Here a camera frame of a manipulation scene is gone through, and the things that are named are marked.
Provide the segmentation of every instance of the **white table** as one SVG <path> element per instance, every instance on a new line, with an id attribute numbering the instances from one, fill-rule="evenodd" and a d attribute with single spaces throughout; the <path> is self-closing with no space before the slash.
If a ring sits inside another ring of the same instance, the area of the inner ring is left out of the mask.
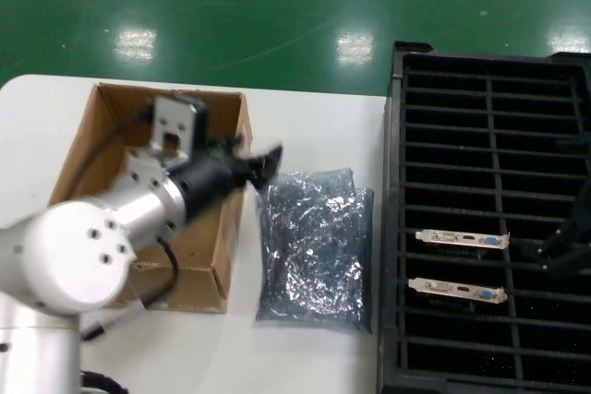
<path id="1" fill-rule="evenodd" d="M 15 78 L 0 90 L 0 226 L 46 205 L 90 89 L 99 81 L 245 92 L 254 150 L 281 140 L 283 171 L 349 166 L 357 186 L 376 191 L 377 269 L 385 102 L 380 97 L 97 78 Z M 331 128 L 325 125 L 329 120 Z M 261 264 L 253 197 L 248 190 L 227 314 L 148 313 L 96 344 L 84 345 L 84 369 L 111 376 L 132 394 L 373 392 L 375 335 L 255 324 Z M 99 315 L 85 316 L 85 323 Z"/>

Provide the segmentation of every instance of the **green epoxy floor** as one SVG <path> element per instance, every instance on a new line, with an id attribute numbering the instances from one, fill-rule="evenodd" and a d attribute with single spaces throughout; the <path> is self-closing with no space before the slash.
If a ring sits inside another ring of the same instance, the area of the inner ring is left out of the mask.
<path id="1" fill-rule="evenodd" d="M 383 95 L 395 40 L 591 51 L 591 0 L 0 0 L 0 85 L 25 73 Z"/>

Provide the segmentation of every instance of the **open cardboard box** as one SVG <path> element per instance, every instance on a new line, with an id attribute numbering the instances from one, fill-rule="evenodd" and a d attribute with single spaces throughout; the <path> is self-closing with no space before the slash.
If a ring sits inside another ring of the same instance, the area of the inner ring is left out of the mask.
<path id="1" fill-rule="evenodd" d="M 98 84 L 92 90 L 80 127 L 59 175 L 50 205 L 62 202 L 81 164 L 93 147 L 122 122 L 137 115 L 161 95 L 173 92 L 204 101 L 210 108 L 210 137 L 242 135 L 239 155 L 248 155 L 252 132 L 247 99 L 241 93 L 200 90 L 156 90 L 145 87 Z M 126 168 L 126 151 L 149 143 L 151 126 L 139 124 L 111 143 L 88 169 L 75 196 L 94 195 L 109 188 Z M 172 242 L 180 272 L 178 285 L 158 307 L 224 313 L 230 291 L 232 262 L 242 215 L 243 193 L 235 191 L 223 205 L 192 221 Z M 151 292 L 170 278 L 172 268 L 159 245 L 145 248 L 131 267 L 126 288 L 115 305 L 126 304 Z"/>

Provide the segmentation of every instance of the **plastic bag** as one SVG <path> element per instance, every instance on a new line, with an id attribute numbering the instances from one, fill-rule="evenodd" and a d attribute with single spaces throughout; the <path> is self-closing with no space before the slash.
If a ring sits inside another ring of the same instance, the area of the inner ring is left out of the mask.
<path id="1" fill-rule="evenodd" d="M 373 191 L 350 170 L 281 174 L 261 194 L 257 320 L 370 331 Z"/>

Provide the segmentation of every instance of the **black grid tray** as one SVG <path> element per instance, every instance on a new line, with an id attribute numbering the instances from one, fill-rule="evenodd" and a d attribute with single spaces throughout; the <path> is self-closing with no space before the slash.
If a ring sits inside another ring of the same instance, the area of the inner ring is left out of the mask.
<path id="1" fill-rule="evenodd" d="M 553 233 L 591 171 L 580 143 L 591 127 L 587 70 L 573 54 L 478 58 L 396 44 L 379 392 L 591 392 L 590 271 L 555 281 L 511 246 L 484 253 L 415 238 L 422 229 Z M 414 277 L 504 287 L 508 301 L 420 297 L 406 287 Z"/>

